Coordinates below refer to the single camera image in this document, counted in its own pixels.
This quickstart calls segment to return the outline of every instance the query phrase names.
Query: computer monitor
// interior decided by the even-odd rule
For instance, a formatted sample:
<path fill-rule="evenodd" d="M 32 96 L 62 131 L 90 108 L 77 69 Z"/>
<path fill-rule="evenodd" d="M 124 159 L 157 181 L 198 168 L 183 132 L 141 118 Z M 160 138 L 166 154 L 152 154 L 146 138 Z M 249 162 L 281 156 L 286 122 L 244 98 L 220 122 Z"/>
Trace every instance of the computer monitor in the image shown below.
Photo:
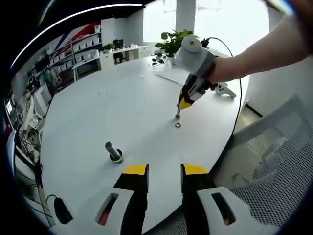
<path fill-rule="evenodd" d="M 49 56 L 45 55 L 40 61 L 35 63 L 36 73 L 39 73 L 41 70 L 45 69 L 50 64 Z"/>
<path fill-rule="evenodd" d="M 123 43 L 124 43 L 124 40 L 123 39 L 115 39 L 113 41 L 113 44 L 115 46 L 115 49 L 122 49 L 123 48 Z"/>

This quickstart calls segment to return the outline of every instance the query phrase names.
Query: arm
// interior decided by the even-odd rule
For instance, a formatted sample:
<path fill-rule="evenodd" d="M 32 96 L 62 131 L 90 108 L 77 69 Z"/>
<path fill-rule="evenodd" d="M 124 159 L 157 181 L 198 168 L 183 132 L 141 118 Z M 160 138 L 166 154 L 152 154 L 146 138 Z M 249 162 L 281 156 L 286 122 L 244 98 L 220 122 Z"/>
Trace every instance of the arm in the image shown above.
<path fill-rule="evenodd" d="M 287 66 L 307 56 L 309 47 L 301 29 L 293 16 L 287 16 L 272 32 L 241 54 L 230 58 L 216 58 L 216 67 L 208 79 L 211 83 L 230 81 Z"/>

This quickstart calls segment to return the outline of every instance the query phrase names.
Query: white round table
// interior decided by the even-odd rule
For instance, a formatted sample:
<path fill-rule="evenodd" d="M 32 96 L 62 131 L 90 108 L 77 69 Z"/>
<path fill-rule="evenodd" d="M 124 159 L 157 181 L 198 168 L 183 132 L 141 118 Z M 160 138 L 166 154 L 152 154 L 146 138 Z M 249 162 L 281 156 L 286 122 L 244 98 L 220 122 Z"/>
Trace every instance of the white round table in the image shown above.
<path fill-rule="evenodd" d="M 188 73 L 148 63 L 151 58 L 93 73 L 52 100 L 42 138 L 43 186 L 46 197 L 55 194 L 63 199 L 73 218 L 90 197 L 103 187 L 113 187 L 126 167 L 149 164 L 143 233 L 148 231 L 181 205 L 180 164 L 209 171 L 232 133 L 240 106 L 239 81 L 229 82 L 237 98 L 207 91 L 182 110 L 178 129 L 174 117 L 182 85 L 176 82 L 184 84 Z M 241 105 L 248 78 L 242 84 Z M 109 159 L 108 141 L 123 151 L 122 163 Z M 51 198 L 48 205 L 55 216 Z"/>

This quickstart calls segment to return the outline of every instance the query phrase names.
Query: window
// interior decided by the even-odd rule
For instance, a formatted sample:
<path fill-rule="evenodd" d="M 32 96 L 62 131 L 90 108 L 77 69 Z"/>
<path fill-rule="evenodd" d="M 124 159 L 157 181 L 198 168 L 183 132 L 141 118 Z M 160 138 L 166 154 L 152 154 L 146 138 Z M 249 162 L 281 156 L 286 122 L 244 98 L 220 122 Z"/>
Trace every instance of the window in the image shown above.
<path fill-rule="evenodd" d="M 221 39 L 234 55 L 269 31 L 267 7 L 260 0 L 197 0 L 196 7 L 195 35 Z M 217 40 L 210 40 L 209 47 L 229 54 Z"/>
<path fill-rule="evenodd" d="M 8 111 L 8 114 L 10 115 L 13 110 L 13 107 L 10 101 L 6 104 L 6 109 Z"/>
<path fill-rule="evenodd" d="M 176 26 L 176 0 L 157 0 L 143 11 L 143 41 L 161 42 L 161 33 L 171 32 Z"/>

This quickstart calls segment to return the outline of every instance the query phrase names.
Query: computer mouse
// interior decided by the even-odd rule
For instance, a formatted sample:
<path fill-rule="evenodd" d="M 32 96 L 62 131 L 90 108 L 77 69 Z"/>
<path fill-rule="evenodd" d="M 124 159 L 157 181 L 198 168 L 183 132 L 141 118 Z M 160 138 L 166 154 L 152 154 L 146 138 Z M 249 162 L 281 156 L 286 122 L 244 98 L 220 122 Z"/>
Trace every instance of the computer mouse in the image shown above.
<path fill-rule="evenodd" d="M 54 199 L 54 211 L 55 215 L 62 224 L 67 224 L 73 219 L 63 200 L 59 197 Z"/>

